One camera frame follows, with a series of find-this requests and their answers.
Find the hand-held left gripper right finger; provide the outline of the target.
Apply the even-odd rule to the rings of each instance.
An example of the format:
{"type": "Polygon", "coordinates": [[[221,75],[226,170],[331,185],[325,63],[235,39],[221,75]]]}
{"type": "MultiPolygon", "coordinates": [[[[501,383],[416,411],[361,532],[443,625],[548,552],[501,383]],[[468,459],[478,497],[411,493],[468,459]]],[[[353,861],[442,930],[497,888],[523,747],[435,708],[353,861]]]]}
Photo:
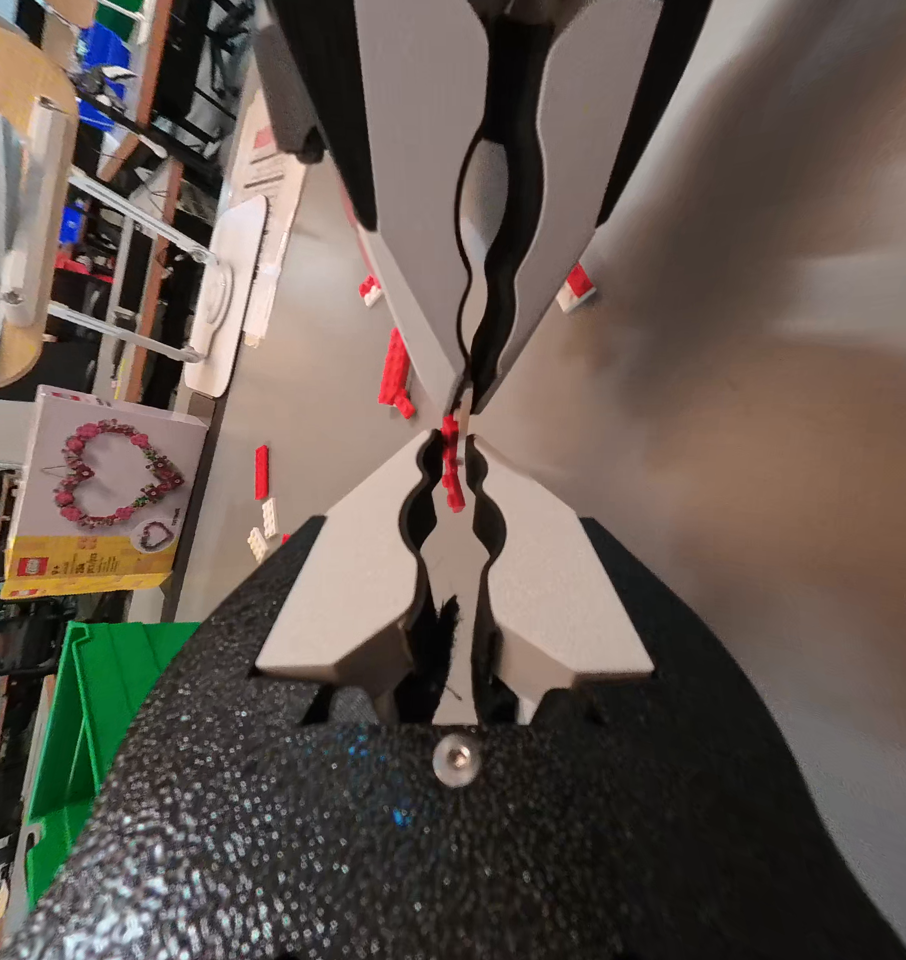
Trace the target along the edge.
{"type": "Polygon", "coordinates": [[[486,553],[471,647],[480,723],[526,725],[551,691],[650,677],[653,660],[577,513],[478,436],[465,469],[486,553]]]}

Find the blue storage bin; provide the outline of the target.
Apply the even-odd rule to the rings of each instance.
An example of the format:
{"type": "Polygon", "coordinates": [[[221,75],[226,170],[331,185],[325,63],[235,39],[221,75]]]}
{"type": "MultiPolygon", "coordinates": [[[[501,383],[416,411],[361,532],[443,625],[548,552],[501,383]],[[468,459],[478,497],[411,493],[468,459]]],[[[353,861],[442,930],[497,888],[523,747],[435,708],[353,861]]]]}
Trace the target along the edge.
{"type": "Polygon", "coordinates": [[[74,86],[79,117],[85,124],[110,133],[114,121],[95,104],[111,111],[123,110],[125,83],[134,78],[129,69],[130,53],[122,38],[109,27],[95,21],[82,30],[76,42],[78,73],[74,86]]]}

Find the lego box with heart picture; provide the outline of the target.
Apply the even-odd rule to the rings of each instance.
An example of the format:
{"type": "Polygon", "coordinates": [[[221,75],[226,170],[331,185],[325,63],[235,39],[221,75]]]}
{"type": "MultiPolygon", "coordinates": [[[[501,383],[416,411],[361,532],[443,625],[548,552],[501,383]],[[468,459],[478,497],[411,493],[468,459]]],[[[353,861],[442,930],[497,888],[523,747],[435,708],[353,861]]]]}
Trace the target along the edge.
{"type": "Polygon", "coordinates": [[[158,587],[171,573],[206,435],[193,415],[39,386],[1,598],[158,587]]]}

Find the long red lego strip assembly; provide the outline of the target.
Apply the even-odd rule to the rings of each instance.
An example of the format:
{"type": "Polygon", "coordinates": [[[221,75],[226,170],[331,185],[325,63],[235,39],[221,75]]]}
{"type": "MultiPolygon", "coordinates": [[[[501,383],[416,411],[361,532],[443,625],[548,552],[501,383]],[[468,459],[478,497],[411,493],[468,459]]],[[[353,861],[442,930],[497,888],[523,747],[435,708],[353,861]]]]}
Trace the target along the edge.
{"type": "Polygon", "coordinates": [[[555,300],[562,313],[568,315],[585,304],[594,294],[594,282],[581,262],[577,261],[557,292],[555,300]]]}

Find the green plastic bin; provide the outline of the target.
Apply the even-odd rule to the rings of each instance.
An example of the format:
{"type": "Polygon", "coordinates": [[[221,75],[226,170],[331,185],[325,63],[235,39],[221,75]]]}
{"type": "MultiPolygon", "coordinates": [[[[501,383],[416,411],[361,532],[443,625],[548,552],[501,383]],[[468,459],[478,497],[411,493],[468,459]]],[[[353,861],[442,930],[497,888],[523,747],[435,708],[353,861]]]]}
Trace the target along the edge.
{"type": "Polygon", "coordinates": [[[126,733],[196,622],[67,626],[27,824],[27,909],[68,858],[126,733]]]}

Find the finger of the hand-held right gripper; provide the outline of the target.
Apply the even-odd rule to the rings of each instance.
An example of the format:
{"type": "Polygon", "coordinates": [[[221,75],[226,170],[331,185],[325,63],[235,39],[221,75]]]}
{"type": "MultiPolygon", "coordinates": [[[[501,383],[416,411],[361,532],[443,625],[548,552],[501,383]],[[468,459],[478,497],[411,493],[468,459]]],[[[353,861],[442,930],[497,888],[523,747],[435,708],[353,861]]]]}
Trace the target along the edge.
{"type": "Polygon", "coordinates": [[[421,386],[449,413],[466,372],[459,326],[471,285],[459,199],[489,41],[469,2],[362,1],[355,18],[376,208],[363,245],[421,386]]]}
{"type": "Polygon", "coordinates": [[[664,7],[562,2],[488,19],[483,137],[502,145],[507,179],[469,349],[473,414],[502,386],[596,230],[664,7]]]}

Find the red and white lego assembly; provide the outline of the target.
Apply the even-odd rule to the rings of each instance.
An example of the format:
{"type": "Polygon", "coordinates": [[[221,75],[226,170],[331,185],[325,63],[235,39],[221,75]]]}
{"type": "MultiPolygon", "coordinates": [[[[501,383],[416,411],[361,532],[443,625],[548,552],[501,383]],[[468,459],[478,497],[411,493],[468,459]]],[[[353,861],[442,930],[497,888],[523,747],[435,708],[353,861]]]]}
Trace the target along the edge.
{"type": "Polygon", "coordinates": [[[443,417],[440,426],[443,463],[441,484],[445,491],[447,506],[453,514],[460,514],[466,506],[461,481],[465,470],[472,395],[472,383],[467,381],[462,386],[452,410],[443,417]]]}

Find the white book stand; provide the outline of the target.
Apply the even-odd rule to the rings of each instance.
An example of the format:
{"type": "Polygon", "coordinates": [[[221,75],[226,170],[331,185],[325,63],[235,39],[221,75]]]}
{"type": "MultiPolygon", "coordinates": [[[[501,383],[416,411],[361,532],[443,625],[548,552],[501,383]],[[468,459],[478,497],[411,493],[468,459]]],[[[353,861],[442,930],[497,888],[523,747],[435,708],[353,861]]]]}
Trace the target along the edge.
{"type": "Polygon", "coordinates": [[[68,186],[75,186],[111,210],[123,214],[124,224],[135,223],[169,239],[203,268],[190,341],[181,347],[147,338],[113,322],[89,317],[50,301],[47,316],[93,330],[182,363],[187,385],[210,398],[221,396],[231,378],[252,285],[258,272],[260,248],[267,221],[268,202],[256,196],[226,210],[205,246],[183,232],[155,220],[99,179],[73,167],[68,186]]]}

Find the wooden shelf frame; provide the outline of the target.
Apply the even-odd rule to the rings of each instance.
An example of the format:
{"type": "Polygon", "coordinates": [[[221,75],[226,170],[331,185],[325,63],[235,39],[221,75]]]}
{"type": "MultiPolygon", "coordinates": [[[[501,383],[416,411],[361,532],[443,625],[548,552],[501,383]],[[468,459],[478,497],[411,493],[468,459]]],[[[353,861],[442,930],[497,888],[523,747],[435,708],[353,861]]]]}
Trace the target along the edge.
{"type": "MultiPolygon", "coordinates": [[[[172,1],[144,1],[140,9],[143,19],[133,36],[136,43],[130,55],[130,66],[136,77],[127,84],[125,101],[127,116],[140,126],[148,126],[151,122],[172,7],[172,1]]],[[[141,143],[133,132],[128,131],[118,145],[100,158],[97,169],[99,179],[110,185],[124,169],[131,170],[132,156],[141,143]]],[[[177,209],[183,172],[184,167],[180,161],[173,158],[163,159],[146,185],[131,193],[130,200],[135,206],[147,210],[155,220],[171,226],[177,209]]],[[[154,328],[157,323],[160,286],[167,268],[171,243],[165,236],[155,234],[145,227],[142,233],[149,238],[150,249],[145,286],[136,315],[136,331],[147,338],[153,338],[156,335],[154,328]]],[[[142,399],[145,368],[153,355],[153,352],[139,345],[123,344],[118,380],[114,385],[115,400],[139,402],[142,399]]]]}

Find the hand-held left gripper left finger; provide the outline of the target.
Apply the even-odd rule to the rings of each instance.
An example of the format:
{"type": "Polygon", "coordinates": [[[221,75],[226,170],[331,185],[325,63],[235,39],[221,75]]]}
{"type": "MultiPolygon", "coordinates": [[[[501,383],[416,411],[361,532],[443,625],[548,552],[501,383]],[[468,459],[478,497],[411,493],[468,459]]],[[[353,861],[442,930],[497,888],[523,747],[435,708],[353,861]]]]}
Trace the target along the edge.
{"type": "Polygon", "coordinates": [[[324,516],[255,660],[267,677],[360,688],[387,717],[433,719],[433,433],[423,431],[324,516]]]}

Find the red lego plate cluster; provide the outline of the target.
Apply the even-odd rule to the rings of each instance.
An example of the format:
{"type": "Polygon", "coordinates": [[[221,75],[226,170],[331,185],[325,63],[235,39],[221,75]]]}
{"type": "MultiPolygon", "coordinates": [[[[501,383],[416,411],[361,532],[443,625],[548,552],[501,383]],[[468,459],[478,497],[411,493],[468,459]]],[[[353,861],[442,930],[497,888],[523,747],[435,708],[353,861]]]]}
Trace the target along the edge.
{"type": "Polygon", "coordinates": [[[394,327],[390,331],[378,402],[396,409],[407,421],[416,414],[408,389],[410,372],[410,355],[400,330],[394,327]]]}

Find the white printed paper sheet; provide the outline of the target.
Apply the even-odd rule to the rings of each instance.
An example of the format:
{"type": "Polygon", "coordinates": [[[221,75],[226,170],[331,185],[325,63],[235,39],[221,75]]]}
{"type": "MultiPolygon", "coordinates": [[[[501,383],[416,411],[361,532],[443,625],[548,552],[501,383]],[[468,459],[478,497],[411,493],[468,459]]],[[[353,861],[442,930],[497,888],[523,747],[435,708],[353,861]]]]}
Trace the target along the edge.
{"type": "Polygon", "coordinates": [[[256,89],[244,111],[236,153],[228,177],[228,201],[231,209],[256,196],[267,198],[273,214],[280,220],[291,219],[301,197],[306,166],[293,154],[278,146],[267,103],[256,89]]]}

